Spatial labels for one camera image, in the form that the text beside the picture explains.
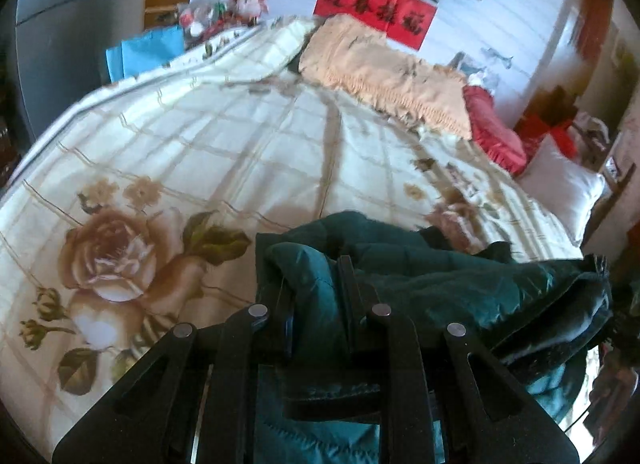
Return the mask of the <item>red heart-shaped cushion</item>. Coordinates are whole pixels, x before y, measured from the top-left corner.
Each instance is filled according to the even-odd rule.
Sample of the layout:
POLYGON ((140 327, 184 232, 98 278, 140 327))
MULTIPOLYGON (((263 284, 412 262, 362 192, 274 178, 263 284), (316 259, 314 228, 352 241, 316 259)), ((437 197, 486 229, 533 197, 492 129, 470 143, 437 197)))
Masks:
POLYGON ((527 165, 527 155, 521 138, 496 114, 491 94, 481 86, 468 85, 463 88, 463 98, 473 141, 491 161, 518 176, 527 165))

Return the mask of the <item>peach ruffled pillow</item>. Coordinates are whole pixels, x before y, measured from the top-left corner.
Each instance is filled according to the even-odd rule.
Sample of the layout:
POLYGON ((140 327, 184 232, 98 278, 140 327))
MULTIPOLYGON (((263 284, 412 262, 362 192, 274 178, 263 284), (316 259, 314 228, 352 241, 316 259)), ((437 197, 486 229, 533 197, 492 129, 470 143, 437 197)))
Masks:
POLYGON ((466 77, 387 45, 385 35, 348 14, 331 16, 299 59, 305 80, 347 92, 409 129, 472 138, 466 77))

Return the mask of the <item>white square pillow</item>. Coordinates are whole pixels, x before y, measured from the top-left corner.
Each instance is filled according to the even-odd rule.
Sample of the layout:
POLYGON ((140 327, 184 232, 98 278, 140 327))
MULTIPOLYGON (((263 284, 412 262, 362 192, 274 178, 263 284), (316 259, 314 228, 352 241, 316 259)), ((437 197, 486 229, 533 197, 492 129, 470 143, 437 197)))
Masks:
POLYGON ((561 221, 570 242, 582 245, 593 207, 604 192, 601 174, 571 161, 546 135, 518 184, 561 221))

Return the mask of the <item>plush doll with red hat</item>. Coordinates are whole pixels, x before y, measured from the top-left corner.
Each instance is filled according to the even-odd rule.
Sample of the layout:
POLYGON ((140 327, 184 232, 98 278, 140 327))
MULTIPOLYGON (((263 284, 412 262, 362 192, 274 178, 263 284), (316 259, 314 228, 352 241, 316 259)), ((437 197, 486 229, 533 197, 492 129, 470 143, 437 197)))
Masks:
POLYGON ((267 0, 232 0, 232 12, 247 26, 255 26, 269 8, 267 0))

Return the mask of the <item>wooden chair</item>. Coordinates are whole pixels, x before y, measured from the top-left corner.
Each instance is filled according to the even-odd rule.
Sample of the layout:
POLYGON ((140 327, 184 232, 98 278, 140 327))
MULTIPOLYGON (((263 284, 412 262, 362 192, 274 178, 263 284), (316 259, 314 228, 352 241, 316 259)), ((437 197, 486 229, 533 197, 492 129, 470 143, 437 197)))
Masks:
POLYGON ((582 238, 582 247, 585 247, 622 198, 637 166, 632 163, 628 168, 620 167, 615 152, 622 143, 624 133, 619 129, 611 132, 600 118, 578 111, 570 124, 570 130, 577 135, 578 158, 582 166, 597 172, 604 179, 603 192, 593 206, 582 238))

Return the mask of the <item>red banner with characters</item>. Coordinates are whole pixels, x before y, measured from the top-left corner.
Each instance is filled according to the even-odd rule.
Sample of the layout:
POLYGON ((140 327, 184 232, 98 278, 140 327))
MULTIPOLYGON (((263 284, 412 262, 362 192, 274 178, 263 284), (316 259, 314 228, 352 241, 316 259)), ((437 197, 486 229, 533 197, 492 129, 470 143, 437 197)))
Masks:
POLYGON ((387 38, 419 50, 437 8, 423 0, 316 0, 316 16, 349 14, 387 38))

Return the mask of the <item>grey wardrobe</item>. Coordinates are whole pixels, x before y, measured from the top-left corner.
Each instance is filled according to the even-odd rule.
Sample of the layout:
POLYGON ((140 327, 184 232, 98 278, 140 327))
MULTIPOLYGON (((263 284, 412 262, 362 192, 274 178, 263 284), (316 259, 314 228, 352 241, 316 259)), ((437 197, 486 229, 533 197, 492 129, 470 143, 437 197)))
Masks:
POLYGON ((143 28, 144 0, 8 0, 1 10, 6 124, 28 149, 73 103, 108 83, 105 53, 143 28))

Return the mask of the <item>framed photo on headboard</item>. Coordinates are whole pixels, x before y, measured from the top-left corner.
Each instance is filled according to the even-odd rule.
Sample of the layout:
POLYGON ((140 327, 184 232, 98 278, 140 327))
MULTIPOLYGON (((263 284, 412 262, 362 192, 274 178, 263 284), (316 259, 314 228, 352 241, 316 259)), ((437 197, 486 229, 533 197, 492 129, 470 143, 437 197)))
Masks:
POLYGON ((462 73, 469 85, 481 86, 487 91, 496 90, 499 85, 500 77, 490 66, 484 65, 463 51, 455 54, 448 66, 462 73))

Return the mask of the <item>floral cream bed quilt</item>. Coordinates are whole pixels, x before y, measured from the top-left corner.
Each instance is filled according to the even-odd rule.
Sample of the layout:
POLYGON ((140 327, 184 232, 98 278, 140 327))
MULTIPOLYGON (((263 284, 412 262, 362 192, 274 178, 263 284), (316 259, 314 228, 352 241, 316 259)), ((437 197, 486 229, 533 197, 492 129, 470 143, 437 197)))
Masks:
POLYGON ((29 151, 1 199, 1 401, 42 458, 168 328, 254 299, 259 233, 456 217, 473 250, 579 256, 471 141, 301 78, 313 31, 277 21, 93 91, 29 151))

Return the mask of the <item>red bag on chair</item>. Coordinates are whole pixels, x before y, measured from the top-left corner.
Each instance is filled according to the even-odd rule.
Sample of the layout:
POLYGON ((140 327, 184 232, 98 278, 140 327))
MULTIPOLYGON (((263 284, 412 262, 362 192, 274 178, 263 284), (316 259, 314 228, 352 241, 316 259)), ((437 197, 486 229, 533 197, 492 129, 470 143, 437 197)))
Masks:
POLYGON ((569 120, 550 126, 535 114, 524 115, 516 123, 514 132, 520 137, 527 159, 531 161, 537 153, 542 140, 551 137, 559 150, 570 160, 575 161, 578 149, 568 132, 569 120))

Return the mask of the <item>dark green puffer jacket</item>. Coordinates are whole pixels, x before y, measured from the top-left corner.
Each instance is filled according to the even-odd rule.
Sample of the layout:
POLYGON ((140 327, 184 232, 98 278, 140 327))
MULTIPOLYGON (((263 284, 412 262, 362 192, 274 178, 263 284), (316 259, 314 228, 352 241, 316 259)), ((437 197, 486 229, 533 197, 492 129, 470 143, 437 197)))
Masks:
POLYGON ((559 426, 582 384, 588 344, 611 314, 600 259, 517 262, 507 242, 470 255, 436 228, 408 231, 341 212, 256 238, 257 293, 262 264, 272 262, 295 300, 291 358, 258 378, 255 462, 383 463, 378 422, 336 415, 342 400, 374 389, 352 374, 341 256, 358 284, 411 319, 427 368, 437 333, 460 323, 559 426))

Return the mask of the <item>blue paper bag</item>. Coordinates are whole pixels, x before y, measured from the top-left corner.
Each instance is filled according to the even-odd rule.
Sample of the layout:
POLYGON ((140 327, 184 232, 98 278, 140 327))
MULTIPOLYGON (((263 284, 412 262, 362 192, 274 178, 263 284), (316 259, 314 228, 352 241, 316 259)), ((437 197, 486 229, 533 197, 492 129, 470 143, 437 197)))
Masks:
POLYGON ((159 68, 184 53, 179 25, 151 28, 105 50, 108 77, 112 83, 159 68))

